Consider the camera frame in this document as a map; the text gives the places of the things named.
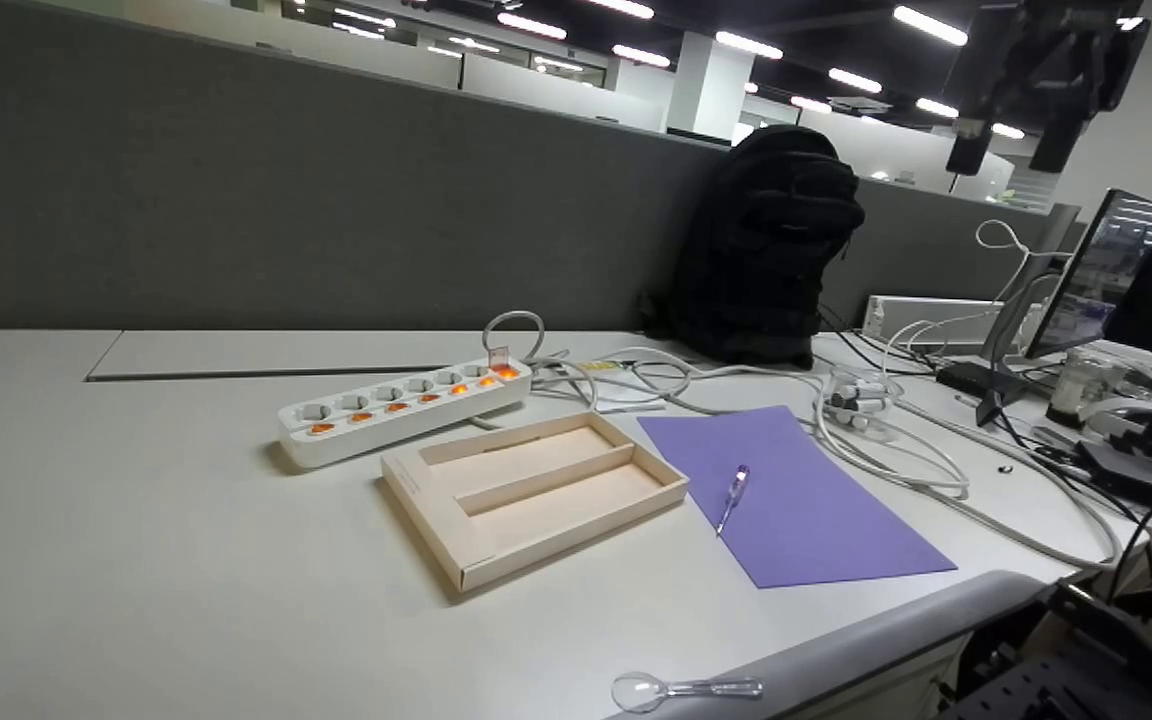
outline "ceiling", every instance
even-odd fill
[[[410,0],[421,9],[461,12],[478,20],[496,20],[501,0]],[[645,0],[657,9],[652,20],[634,20],[588,0],[511,0],[521,18],[554,20],[567,28],[567,43],[588,51],[613,51],[613,43],[634,43],[665,55],[682,55],[683,33],[742,33],[785,48],[785,60],[755,60],[752,81],[760,96],[862,96],[829,81],[829,67],[848,67],[884,84],[884,121],[929,128],[937,117],[918,111],[918,96],[937,96],[950,106],[969,99],[988,64],[1001,64],[986,43],[954,48],[923,33],[892,20],[898,0]],[[986,5],[1001,9],[1008,0],[907,0],[912,9],[942,18],[958,28],[972,28]],[[998,121],[1016,128],[1044,128],[1050,107],[1016,106]]]

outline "purple paper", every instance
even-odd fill
[[[747,484],[725,545],[755,587],[954,574],[954,566],[845,478],[785,408],[742,417],[645,417],[652,445],[687,478],[715,526],[733,472]]]

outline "black backpack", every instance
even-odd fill
[[[760,128],[737,145],[674,275],[674,332],[705,355],[814,366],[819,273],[865,225],[856,177],[807,128]]]

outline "gray partition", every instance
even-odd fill
[[[634,328],[720,151],[0,5],[0,328]],[[869,184],[829,275],[986,295],[994,207]]]

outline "monitor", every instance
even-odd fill
[[[1111,187],[1087,225],[1029,355],[1099,341],[1152,250],[1152,200]]]

